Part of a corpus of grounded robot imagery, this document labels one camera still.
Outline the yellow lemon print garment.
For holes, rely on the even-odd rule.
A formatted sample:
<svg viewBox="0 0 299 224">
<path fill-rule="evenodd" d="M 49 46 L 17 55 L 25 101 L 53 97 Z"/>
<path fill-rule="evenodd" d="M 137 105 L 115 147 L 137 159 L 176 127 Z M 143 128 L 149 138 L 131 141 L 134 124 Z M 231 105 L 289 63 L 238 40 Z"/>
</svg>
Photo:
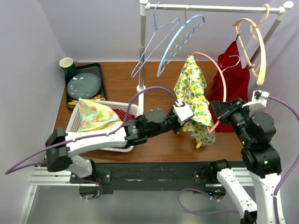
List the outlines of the yellow lemon print garment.
<svg viewBox="0 0 299 224">
<path fill-rule="evenodd" d="M 194 113 L 182 130 L 189 132 L 203 146 L 215 142 L 215 132 L 208 131 L 214 126 L 214 122 L 209 110 L 210 103 L 205 97 L 206 87 L 207 83 L 201 68 L 194 56 L 188 56 L 173 90 L 176 97 L 189 105 Z"/>
</svg>

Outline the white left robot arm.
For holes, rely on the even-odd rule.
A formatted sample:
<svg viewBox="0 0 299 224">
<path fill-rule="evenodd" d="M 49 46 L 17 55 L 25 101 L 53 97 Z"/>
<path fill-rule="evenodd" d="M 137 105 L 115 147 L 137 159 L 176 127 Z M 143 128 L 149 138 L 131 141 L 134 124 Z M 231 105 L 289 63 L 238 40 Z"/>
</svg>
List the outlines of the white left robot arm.
<svg viewBox="0 0 299 224">
<path fill-rule="evenodd" d="M 190 107 L 173 106 L 169 113 L 160 108 L 125 121 L 114 130 L 98 130 L 86 133 L 65 132 L 57 129 L 46 142 L 46 166 L 48 172 L 68 170 L 86 183 L 96 180 L 94 162 L 80 154 L 105 148 L 137 146 L 149 138 L 179 129 L 193 116 Z"/>
</svg>

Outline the light blue plastic hanger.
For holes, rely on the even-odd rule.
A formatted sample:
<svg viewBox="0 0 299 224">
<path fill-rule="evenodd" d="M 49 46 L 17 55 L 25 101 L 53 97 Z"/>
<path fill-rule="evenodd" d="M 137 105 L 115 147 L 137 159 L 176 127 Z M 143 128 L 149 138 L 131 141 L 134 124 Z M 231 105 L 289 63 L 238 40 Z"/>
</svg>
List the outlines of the light blue plastic hanger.
<svg viewBox="0 0 299 224">
<path fill-rule="evenodd" d="M 162 55 L 157 69 L 157 77 L 161 76 L 166 66 L 173 61 L 179 51 L 185 46 L 185 44 L 187 44 L 200 27 L 205 24 L 205 22 L 205 16 L 202 14 L 196 14 L 190 18 L 185 17 L 185 22 L 176 31 Z"/>
</svg>

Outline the blue wire hanger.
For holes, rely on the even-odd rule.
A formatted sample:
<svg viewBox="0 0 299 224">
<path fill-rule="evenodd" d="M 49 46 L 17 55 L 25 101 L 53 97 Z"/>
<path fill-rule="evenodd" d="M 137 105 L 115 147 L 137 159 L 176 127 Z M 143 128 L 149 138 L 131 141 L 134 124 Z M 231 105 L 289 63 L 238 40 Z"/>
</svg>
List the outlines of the blue wire hanger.
<svg viewBox="0 0 299 224">
<path fill-rule="evenodd" d="M 131 71 L 131 77 L 138 76 L 139 78 L 144 77 L 144 67 L 145 63 L 151 59 L 152 55 L 155 51 L 157 51 L 160 46 L 167 40 L 167 38 L 173 33 L 173 31 L 180 24 L 180 18 L 176 17 L 168 22 L 159 23 L 157 19 L 157 11 L 159 7 L 163 4 L 162 2 L 158 2 L 155 4 L 152 11 L 152 22 L 153 22 L 153 32 L 146 42 L 145 34 L 146 34 L 146 20 L 147 20 L 147 12 L 146 7 L 149 6 L 149 2 L 144 0 L 140 1 L 141 6 L 141 33 L 140 33 L 140 57 L 138 62 L 133 67 Z"/>
</svg>

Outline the pastel floral skirt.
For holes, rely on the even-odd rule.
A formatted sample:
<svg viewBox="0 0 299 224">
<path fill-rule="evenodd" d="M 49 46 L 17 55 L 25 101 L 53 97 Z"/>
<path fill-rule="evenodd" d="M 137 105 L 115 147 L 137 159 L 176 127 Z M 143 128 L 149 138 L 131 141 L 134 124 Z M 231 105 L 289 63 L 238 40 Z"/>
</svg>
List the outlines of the pastel floral skirt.
<svg viewBox="0 0 299 224">
<path fill-rule="evenodd" d="M 122 124 L 116 112 L 109 106 L 79 99 L 80 126 L 78 132 L 90 132 L 117 128 Z"/>
</svg>

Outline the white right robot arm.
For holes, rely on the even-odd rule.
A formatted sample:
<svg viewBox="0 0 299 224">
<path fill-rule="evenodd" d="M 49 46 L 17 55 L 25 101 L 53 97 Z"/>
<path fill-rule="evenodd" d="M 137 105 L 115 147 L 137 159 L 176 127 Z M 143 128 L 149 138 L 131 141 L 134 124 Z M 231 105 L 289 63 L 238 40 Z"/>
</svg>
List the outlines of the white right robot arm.
<svg viewBox="0 0 299 224">
<path fill-rule="evenodd" d="M 282 169 L 280 156 L 271 144 L 276 133 L 274 119 L 264 112 L 250 114 L 257 104 L 257 101 L 246 103 L 241 98 L 211 102 L 217 119 L 231 125 L 242 143 L 242 160 L 252 179 L 256 200 L 239 183 L 227 160 L 211 162 L 199 171 L 199 177 L 224 187 L 242 224 L 284 224 L 280 193 L 275 190 Z"/>
</svg>

